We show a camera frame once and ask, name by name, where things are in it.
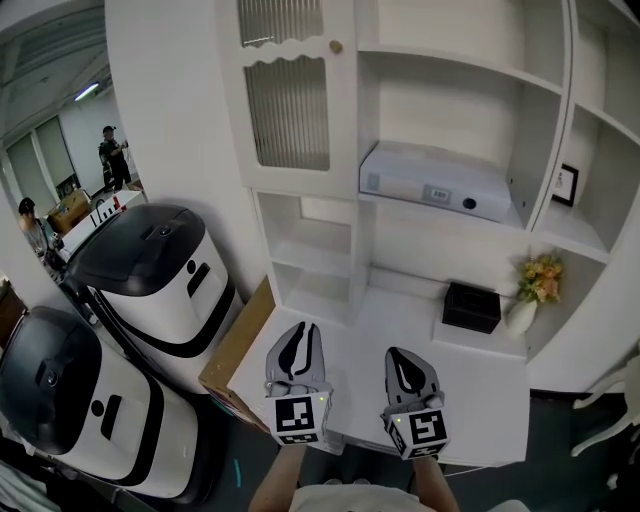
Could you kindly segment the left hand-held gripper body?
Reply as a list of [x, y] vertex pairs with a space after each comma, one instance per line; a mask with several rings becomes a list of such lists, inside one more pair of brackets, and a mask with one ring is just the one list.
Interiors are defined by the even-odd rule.
[[267, 426], [281, 446], [324, 442], [333, 387], [328, 382], [266, 383]]

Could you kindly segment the white flat box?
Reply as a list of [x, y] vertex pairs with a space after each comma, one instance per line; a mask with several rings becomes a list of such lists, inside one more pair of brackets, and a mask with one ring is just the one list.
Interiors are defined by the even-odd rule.
[[493, 164], [458, 152], [380, 141], [360, 166], [360, 192], [503, 222], [511, 196]]

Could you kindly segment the white vanity table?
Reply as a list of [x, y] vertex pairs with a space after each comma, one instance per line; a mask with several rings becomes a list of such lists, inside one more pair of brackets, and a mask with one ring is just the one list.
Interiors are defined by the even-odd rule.
[[603, 377], [572, 408], [582, 423], [571, 434], [570, 456], [602, 457], [607, 497], [634, 504], [640, 499], [640, 353]]

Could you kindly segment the black box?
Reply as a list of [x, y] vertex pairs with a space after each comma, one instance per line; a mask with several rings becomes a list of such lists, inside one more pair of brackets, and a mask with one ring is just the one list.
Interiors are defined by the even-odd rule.
[[444, 298], [443, 324], [491, 334], [501, 319], [497, 293], [459, 282], [449, 285]]

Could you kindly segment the person's left forearm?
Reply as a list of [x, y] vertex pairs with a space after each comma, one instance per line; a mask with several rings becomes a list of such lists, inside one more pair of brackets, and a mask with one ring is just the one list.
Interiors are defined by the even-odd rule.
[[277, 453], [249, 504], [248, 512], [288, 512], [298, 484], [307, 445], [285, 445]]

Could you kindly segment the white vase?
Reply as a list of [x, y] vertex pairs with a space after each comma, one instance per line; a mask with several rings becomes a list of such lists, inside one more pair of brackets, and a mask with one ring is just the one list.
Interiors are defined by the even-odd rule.
[[506, 327], [513, 338], [523, 335], [532, 325], [538, 308], [536, 301], [519, 301], [509, 311]]

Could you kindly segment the white robot with black top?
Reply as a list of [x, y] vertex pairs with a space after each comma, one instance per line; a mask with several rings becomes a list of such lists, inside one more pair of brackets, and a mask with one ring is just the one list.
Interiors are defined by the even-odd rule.
[[132, 339], [175, 358], [215, 347], [242, 308], [204, 221], [178, 205], [111, 217], [76, 251], [70, 273]]
[[183, 397], [76, 316], [24, 314], [0, 356], [0, 413], [36, 450], [150, 497], [198, 494], [198, 419]]

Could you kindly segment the black picture frame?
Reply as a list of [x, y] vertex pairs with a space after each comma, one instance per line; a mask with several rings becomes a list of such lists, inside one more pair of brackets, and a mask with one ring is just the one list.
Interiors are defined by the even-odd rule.
[[576, 197], [579, 171], [562, 164], [553, 185], [552, 200], [564, 206], [573, 207]]

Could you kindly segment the flat brown cardboard box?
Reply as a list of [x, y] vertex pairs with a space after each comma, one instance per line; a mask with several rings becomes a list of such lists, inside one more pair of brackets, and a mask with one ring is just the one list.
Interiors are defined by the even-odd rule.
[[267, 426], [230, 389], [229, 382], [274, 308], [269, 280], [265, 277], [199, 375], [200, 384], [222, 411], [264, 433], [269, 432]]

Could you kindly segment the white cabinet door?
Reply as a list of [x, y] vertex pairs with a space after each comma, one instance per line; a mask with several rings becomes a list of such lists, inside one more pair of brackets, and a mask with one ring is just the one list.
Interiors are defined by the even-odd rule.
[[241, 181], [357, 195], [354, 0], [214, 0]]

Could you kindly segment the person's white shirt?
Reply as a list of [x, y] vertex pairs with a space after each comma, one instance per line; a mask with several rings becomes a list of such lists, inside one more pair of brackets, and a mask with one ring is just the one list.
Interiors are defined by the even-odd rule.
[[318, 484], [296, 490], [289, 512], [434, 512], [397, 488], [374, 484]]

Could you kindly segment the person's right forearm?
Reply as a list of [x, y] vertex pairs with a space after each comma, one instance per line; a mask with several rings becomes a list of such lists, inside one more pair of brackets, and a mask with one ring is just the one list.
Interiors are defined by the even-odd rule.
[[460, 512], [438, 461], [433, 457], [423, 457], [414, 459], [412, 463], [419, 501], [435, 512]]

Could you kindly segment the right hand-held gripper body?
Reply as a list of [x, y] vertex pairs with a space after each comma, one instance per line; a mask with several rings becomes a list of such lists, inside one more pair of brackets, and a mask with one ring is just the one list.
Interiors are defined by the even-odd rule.
[[437, 457], [450, 441], [443, 392], [388, 406], [381, 419], [402, 460]]

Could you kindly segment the yellow flower bouquet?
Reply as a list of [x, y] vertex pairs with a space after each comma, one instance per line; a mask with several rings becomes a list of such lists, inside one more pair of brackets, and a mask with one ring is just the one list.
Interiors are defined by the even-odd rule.
[[530, 257], [517, 266], [517, 299], [539, 304], [558, 303], [561, 300], [561, 282], [564, 264], [556, 253]]

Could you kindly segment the white desk with hutch shelves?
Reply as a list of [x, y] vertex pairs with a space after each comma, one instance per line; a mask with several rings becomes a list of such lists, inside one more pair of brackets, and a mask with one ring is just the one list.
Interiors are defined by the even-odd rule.
[[[231, 381], [266, 419], [268, 350], [321, 333], [338, 440], [392, 451], [382, 426], [391, 346], [436, 370], [451, 464], [522, 461], [532, 390], [582, 392], [640, 338], [640, 1], [354, 0], [357, 195], [248, 188], [276, 302]], [[380, 141], [432, 146], [502, 172], [499, 223], [360, 192]], [[562, 164], [573, 207], [552, 200]], [[556, 253], [561, 300], [518, 337], [517, 266]], [[449, 285], [500, 296], [491, 334], [442, 323]]]

